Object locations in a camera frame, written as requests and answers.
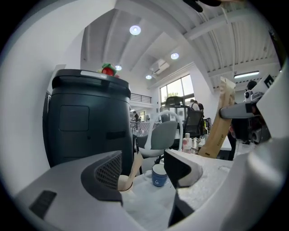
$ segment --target ceiling light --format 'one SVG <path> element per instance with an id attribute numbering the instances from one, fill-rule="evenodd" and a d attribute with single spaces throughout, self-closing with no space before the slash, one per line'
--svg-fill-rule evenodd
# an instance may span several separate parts
<path id="1" fill-rule="evenodd" d="M 140 29 L 140 27 L 137 26 L 137 25 L 134 25 L 134 26 L 132 26 L 132 27 L 130 28 L 130 33 L 131 33 L 132 35 L 138 35 L 138 34 L 140 34 L 140 31 L 141 31 L 141 29 Z"/>
<path id="2" fill-rule="evenodd" d="M 237 78 L 242 78 L 242 77 L 247 77 L 247 76 L 252 76 L 252 75 L 257 75 L 257 74 L 259 74 L 259 71 L 253 71 L 253 72 L 244 73 L 244 74 L 237 74 L 234 76 L 234 78 L 237 79 Z"/>
<path id="3" fill-rule="evenodd" d="M 171 54 L 171 59 L 172 59 L 172 60 L 176 60 L 178 57 L 179 57 L 179 54 L 178 54 L 178 53 L 172 53 L 172 54 Z"/>
<path id="4" fill-rule="evenodd" d="M 116 70 L 121 70 L 121 66 L 120 65 L 116 65 Z"/>

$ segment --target black machine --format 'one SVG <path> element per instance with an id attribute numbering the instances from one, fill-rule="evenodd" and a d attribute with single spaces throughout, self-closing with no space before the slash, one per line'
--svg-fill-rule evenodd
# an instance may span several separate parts
<path id="1" fill-rule="evenodd" d="M 121 150 L 122 174 L 129 175 L 133 162 L 129 84 L 105 74 L 62 69 L 52 88 L 47 123 L 50 165 Z"/>

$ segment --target brown paper bag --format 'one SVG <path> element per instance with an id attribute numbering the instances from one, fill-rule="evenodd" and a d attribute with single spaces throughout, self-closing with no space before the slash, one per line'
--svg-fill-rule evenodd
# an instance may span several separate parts
<path id="1" fill-rule="evenodd" d="M 234 105 L 236 84 L 221 77 L 220 99 L 216 117 L 211 132 L 205 145 L 199 150 L 198 154 L 203 157 L 216 158 L 223 142 L 228 134 L 232 119 L 222 119 L 219 116 L 219 110 L 225 106 Z"/>

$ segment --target round ceiling light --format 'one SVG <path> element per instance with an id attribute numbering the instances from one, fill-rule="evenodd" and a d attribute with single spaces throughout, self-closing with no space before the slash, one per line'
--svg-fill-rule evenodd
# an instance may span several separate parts
<path id="1" fill-rule="evenodd" d="M 172 54 L 171 54 L 171 59 L 172 59 L 172 60 L 176 60 L 178 57 L 179 57 L 179 54 L 178 54 L 178 53 L 172 53 Z"/>
<path id="2" fill-rule="evenodd" d="M 137 25 L 134 25 L 134 26 L 132 26 L 132 27 L 130 28 L 130 33 L 131 33 L 132 35 L 138 35 L 138 34 L 140 34 L 140 32 L 141 32 L 141 29 L 140 29 L 140 27 L 137 26 Z"/>
<path id="3" fill-rule="evenodd" d="M 121 66 L 116 65 L 116 70 L 121 70 L 121 69 L 122 69 Z"/>

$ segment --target balcony railing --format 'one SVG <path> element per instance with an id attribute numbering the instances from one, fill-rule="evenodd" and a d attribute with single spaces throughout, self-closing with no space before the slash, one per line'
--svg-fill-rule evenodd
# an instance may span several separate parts
<path id="1" fill-rule="evenodd" d="M 143 103 L 152 103 L 152 97 L 149 96 L 143 96 L 139 94 L 131 94 L 131 100 L 137 101 L 137 102 L 143 102 Z"/>

